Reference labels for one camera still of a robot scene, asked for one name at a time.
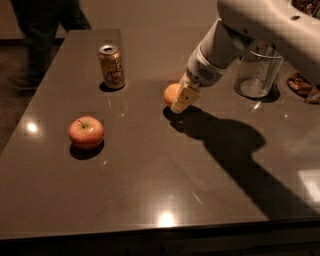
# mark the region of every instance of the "floor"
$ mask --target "floor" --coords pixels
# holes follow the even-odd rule
[[[51,60],[58,48],[59,44],[54,47]],[[25,65],[26,49],[22,42],[0,41],[0,155],[33,97],[32,93],[19,93],[10,88]]]

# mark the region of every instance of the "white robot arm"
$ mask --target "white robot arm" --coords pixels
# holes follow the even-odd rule
[[[320,20],[287,0],[218,0],[220,18],[190,56],[171,107],[181,113],[229,64],[260,40],[272,45],[313,85],[320,85]]]

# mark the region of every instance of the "apple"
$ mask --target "apple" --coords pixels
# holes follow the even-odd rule
[[[98,147],[104,136],[103,125],[91,116],[83,116],[74,120],[68,132],[73,145],[81,150]]]

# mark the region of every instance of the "person's leg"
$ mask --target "person's leg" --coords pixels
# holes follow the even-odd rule
[[[59,24],[59,9],[56,0],[11,0],[11,2],[27,47],[27,81],[24,85],[15,87],[21,90],[34,89],[47,70]]]
[[[60,0],[60,22],[66,31],[91,29],[90,23],[80,8],[79,0]]]

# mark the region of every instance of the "aluminum can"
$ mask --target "aluminum can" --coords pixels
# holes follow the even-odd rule
[[[119,47],[111,44],[100,47],[99,60],[106,86],[110,89],[122,88],[125,85],[125,79]]]

